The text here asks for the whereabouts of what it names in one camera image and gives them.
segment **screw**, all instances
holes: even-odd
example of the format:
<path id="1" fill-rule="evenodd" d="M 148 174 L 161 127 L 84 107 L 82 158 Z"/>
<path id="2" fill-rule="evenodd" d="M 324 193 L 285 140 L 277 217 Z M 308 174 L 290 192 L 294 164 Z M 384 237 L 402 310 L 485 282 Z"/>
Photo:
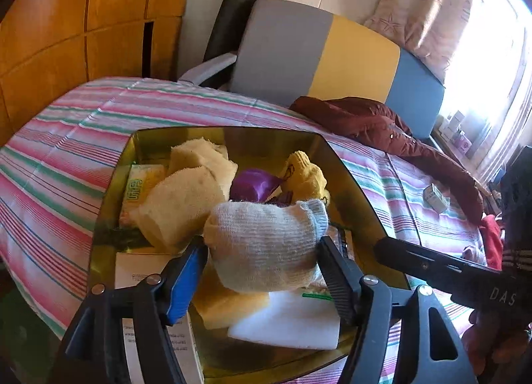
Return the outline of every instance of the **screw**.
<path id="1" fill-rule="evenodd" d="M 150 274 L 147 278 L 146 278 L 146 282 L 148 283 L 148 285 L 157 285 L 158 283 L 161 282 L 161 275 L 160 274 Z"/>
<path id="2" fill-rule="evenodd" d="M 373 276 L 372 274 L 366 274 L 362 280 L 364 281 L 364 283 L 366 285 L 376 285 L 377 283 L 379 283 L 379 280 Z"/>
<path id="3" fill-rule="evenodd" d="M 103 283 L 97 283 L 96 285 L 94 285 L 92 287 L 92 289 L 90 290 L 94 295 L 100 295 L 100 294 L 103 294 L 103 292 L 105 291 L 105 285 L 103 285 Z"/>
<path id="4" fill-rule="evenodd" d="M 432 295 L 432 288 L 429 285 L 421 285 L 419 287 L 419 293 L 421 295 Z"/>

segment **cardboard box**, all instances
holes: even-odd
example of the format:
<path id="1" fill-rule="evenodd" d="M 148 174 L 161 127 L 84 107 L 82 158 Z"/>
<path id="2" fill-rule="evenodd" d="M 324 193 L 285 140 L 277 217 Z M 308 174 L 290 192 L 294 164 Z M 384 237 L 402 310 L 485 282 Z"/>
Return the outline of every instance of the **cardboard box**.
<path id="1" fill-rule="evenodd" d="M 434 184 L 423 190 L 423 198 L 438 214 L 443 213 L 450 205 L 450 199 L 445 198 Z"/>

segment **striped bedsheet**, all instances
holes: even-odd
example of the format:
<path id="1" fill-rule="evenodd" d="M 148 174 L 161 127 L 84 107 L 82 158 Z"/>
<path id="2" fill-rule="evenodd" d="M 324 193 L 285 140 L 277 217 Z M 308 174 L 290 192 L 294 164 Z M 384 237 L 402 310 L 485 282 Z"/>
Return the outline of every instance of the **striped bedsheet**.
<path id="1" fill-rule="evenodd" d="M 164 126 L 256 126 L 318 132 L 361 185 L 391 237 L 459 256 L 483 251 L 451 197 L 438 215 L 422 198 L 433 180 L 401 159 L 339 137 L 264 101 L 154 79 L 105 78 L 70 91 L 0 150 L 0 256 L 35 312 L 61 336 L 86 292 L 92 230 L 129 135 Z M 443 194 L 449 190 L 441 186 Z M 469 310 L 438 294 L 461 333 Z M 382 382 L 393 377 L 391 330 Z M 342 361 L 296 382 L 336 382 Z"/>

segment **metal tray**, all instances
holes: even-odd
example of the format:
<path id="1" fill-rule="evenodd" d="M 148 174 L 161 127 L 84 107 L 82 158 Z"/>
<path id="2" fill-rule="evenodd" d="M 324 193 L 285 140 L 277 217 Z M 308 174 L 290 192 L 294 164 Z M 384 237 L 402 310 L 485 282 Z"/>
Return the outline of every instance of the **metal tray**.
<path id="1" fill-rule="evenodd" d="M 149 246 L 138 230 L 117 231 L 131 165 L 168 164 L 171 146 L 199 137 L 225 145 L 229 158 L 239 169 L 261 168 L 272 174 L 281 172 L 285 160 L 294 151 L 307 153 L 327 179 L 327 189 L 331 193 L 329 218 L 353 231 L 358 265 L 366 274 L 375 274 L 390 286 L 408 288 L 403 273 L 382 266 L 374 259 L 372 247 L 386 236 L 386 232 L 360 186 L 325 139 L 306 131 L 255 127 L 169 127 L 132 134 L 116 165 L 96 220 L 88 287 L 95 283 L 114 286 L 116 252 L 138 251 Z M 342 327 L 335 350 L 278 348 L 228 338 L 226 329 L 206 330 L 193 306 L 189 312 L 206 384 L 288 381 L 347 355 L 356 335 L 355 328 Z"/>

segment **red cloth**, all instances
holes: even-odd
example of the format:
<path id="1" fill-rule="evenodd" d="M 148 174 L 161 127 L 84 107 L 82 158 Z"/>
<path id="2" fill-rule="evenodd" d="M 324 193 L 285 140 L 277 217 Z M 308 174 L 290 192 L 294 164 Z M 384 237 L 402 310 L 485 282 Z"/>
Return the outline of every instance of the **red cloth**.
<path id="1" fill-rule="evenodd" d="M 318 100 L 299 97 L 290 106 L 331 132 L 397 155 L 449 189 L 469 222 L 479 225 L 482 197 L 475 180 L 454 160 L 411 137 L 401 118 L 379 101 L 359 97 Z"/>
<path id="2" fill-rule="evenodd" d="M 493 214 L 487 215 L 480 221 L 480 234 L 484 242 L 484 252 L 488 267 L 491 269 L 502 269 L 502 250 L 501 227 L 495 221 Z"/>

